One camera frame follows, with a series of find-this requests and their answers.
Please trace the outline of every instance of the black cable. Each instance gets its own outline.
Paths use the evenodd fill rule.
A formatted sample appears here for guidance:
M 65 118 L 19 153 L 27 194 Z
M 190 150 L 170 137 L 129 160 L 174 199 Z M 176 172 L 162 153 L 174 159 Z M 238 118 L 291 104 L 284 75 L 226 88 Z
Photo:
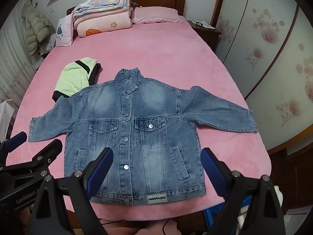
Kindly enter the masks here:
M 164 231 L 164 227 L 166 226 L 167 222 L 170 220 L 170 218 L 165 222 L 165 224 L 163 225 L 163 228 L 162 228 L 162 231 L 163 231 L 163 234 L 166 235 L 165 231 Z
M 111 224 L 111 223 L 118 223 L 118 222 L 131 222 L 131 221 L 119 220 L 119 221 L 113 221 L 113 222 L 110 222 L 110 223 L 102 223 L 101 225 L 106 225 L 106 224 Z

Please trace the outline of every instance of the bed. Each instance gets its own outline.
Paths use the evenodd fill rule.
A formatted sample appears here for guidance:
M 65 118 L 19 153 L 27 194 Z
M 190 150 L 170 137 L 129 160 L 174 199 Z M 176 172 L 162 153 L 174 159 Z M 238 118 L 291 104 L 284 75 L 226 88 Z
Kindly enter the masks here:
M 70 62 L 92 57 L 101 63 L 97 83 L 114 79 L 121 69 L 138 67 L 151 77 L 181 89 L 199 85 L 212 94 L 247 108 L 244 98 L 228 71 L 209 46 L 183 17 L 185 0 L 133 0 L 142 6 L 175 8 L 183 23 L 133 25 L 129 29 L 76 37 L 71 46 L 55 47 L 34 76 L 18 110 L 12 135 L 29 133 L 32 117 L 45 114 L 54 106 L 52 93 L 58 77 Z M 201 147 L 210 147 L 219 160 L 244 176 L 270 175 L 269 156 L 257 133 L 222 132 L 207 126 L 197 128 Z M 65 134 L 59 135 L 63 144 Z M 26 142 L 9 154 L 7 165 L 30 161 L 49 142 Z M 51 174 L 63 177 L 64 152 L 50 165 Z M 92 203 L 99 218 L 108 220 L 157 220 L 197 212 L 223 202 L 205 176 L 207 195 L 194 199 L 148 206 L 116 206 Z M 68 197 L 66 207 L 73 211 Z

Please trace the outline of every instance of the jacket collar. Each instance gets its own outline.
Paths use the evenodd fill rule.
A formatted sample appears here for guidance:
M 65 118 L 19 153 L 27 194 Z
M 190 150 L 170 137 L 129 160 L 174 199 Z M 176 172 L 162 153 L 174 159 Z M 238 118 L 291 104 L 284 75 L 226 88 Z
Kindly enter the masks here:
M 114 83 L 122 94 L 129 95 L 135 91 L 143 76 L 138 68 L 132 70 L 121 69 L 115 76 Z

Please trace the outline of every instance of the paper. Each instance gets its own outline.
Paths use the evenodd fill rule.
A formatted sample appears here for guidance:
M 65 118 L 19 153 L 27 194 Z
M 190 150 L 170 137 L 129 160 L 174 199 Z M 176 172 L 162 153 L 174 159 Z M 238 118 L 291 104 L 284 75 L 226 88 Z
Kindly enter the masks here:
M 196 22 L 203 24 L 202 27 L 208 28 L 208 29 L 215 29 L 214 27 L 212 27 L 210 24 L 206 23 L 205 21 L 192 21 L 194 24 Z

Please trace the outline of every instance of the jacket sleeve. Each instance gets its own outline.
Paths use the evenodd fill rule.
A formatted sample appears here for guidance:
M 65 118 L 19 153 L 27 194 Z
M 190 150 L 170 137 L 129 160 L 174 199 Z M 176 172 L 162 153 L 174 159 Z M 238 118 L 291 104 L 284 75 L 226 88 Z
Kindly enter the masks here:
M 48 140 L 63 132 L 70 132 L 78 121 L 80 102 L 77 94 L 61 96 L 54 108 L 42 117 L 33 117 L 29 125 L 29 142 Z
M 183 90 L 180 115 L 193 124 L 205 124 L 228 132 L 258 132 L 253 112 L 210 94 L 199 86 Z

